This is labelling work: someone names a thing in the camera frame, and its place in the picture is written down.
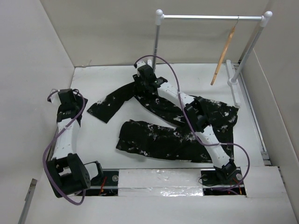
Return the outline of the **black white patterned trousers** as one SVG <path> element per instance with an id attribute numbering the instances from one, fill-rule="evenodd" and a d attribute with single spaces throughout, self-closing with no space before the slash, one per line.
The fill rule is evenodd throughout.
<path id="1" fill-rule="evenodd" d="M 138 92 L 133 83 L 108 94 L 87 111 L 108 123 L 131 98 L 135 98 L 149 112 L 173 124 L 174 127 L 159 126 L 146 121 L 126 121 L 120 129 L 116 145 L 118 150 L 154 159 L 211 163 L 210 155 L 195 139 L 181 109 L 157 95 Z"/>

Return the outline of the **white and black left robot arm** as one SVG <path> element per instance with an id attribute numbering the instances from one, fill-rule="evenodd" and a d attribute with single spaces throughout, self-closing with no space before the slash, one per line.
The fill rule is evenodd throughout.
<path id="1" fill-rule="evenodd" d="M 77 154 L 77 138 L 82 113 L 88 100 L 77 89 L 53 89 L 47 101 L 58 106 L 57 134 L 50 146 L 51 155 L 45 155 L 43 164 L 56 197 L 67 197 L 88 190 L 92 184 L 104 181 L 98 161 L 84 164 Z"/>

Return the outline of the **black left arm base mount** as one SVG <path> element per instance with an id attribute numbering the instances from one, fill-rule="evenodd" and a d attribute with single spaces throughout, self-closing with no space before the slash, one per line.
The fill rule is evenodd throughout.
<path id="1" fill-rule="evenodd" d="M 91 179 L 91 187 L 85 196 L 118 196 L 119 170 L 104 169 L 104 177 Z"/>

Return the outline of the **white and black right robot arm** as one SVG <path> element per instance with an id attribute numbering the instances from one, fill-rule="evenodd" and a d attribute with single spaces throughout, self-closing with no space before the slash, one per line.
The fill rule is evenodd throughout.
<path id="1" fill-rule="evenodd" d="M 138 62 L 134 67 L 137 69 L 137 74 L 133 75 L 137 89 L 155 94 L 180 107 L 194 136 L 210 155 L 217 181 L 222 185 L 230 182 L 235 177 L 237 168 L 213 131 L 204 99 L 189 96 L 181 92 L 179 86 L 174 87 L 165 78 L 156 77 L 153 68 L 144 62 Z"/>

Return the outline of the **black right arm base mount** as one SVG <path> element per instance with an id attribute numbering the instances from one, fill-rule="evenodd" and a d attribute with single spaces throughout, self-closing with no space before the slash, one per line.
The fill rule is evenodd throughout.
<path id="1" fill-rule="evenodd" d="M 239 169 L 234 172 L 232 177 L 223 181 L 217 177 L 216 171 L 213 169 L 201 170 L 200 174 L 198 182 L 202 185 L 204 196 L 246 195 L 244 184 L 239 184 L 242 179 L 242 173 Z"/>

